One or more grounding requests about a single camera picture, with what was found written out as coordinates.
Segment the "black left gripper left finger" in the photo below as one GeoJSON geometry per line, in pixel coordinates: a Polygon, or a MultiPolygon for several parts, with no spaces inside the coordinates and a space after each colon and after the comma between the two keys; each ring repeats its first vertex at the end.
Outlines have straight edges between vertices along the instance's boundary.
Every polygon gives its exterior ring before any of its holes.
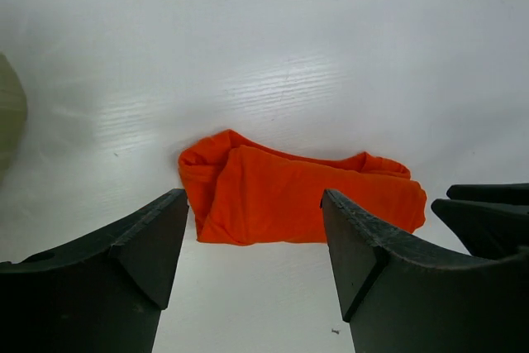
{"type": "Polygon", "coordinates": [[[172,189],[71,242],[1,264],[3,352],[150,352],[188,217],[172,189]]]}

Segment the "orange t shirt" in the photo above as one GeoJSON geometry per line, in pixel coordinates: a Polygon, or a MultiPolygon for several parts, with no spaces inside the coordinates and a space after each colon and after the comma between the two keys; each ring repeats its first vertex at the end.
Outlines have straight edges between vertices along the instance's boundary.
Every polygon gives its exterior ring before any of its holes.
{"type": "Polygon", "coordinates": [[[226,130],[184,150],[178,168],[202,243],[324,243],[320,202],[327,189],[404,231],[426,220],[427,195],[410,170],[367,152],[306,158],[226,130]]]}

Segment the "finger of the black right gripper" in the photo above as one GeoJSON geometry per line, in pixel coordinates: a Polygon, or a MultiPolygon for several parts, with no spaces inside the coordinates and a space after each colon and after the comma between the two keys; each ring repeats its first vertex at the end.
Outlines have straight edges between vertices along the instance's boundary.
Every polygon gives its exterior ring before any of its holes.
{"type": "Polygon", "coordinates": [[[437,199],[431,210],[473,256],[501,260],[528,247],[527,205],[437,199]]]}
{"type": "Polygon", "coordinates": [[[454,200],[527,206],[529,184],[456,184],[446,195],[454,200]]]}

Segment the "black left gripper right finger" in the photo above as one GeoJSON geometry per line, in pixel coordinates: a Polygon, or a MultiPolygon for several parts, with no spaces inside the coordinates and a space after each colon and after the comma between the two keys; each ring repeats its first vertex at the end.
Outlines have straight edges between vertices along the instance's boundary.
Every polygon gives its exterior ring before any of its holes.
{"type": "Polygon", "coordinates": [[[336,190],[321,206],[356,351],[527,351],[528,247],[487,260],[414,236],[336,190]]]}

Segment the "olive green plastic basket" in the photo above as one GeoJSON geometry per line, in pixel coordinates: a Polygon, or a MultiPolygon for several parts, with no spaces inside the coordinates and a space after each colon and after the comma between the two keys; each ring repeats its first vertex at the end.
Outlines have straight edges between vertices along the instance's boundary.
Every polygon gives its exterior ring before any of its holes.
{"type": "Polygon", "coordinates": [[[27,120],[26,93],[7,57],[1,53],[1,180],[18,151],[27,120]]]}

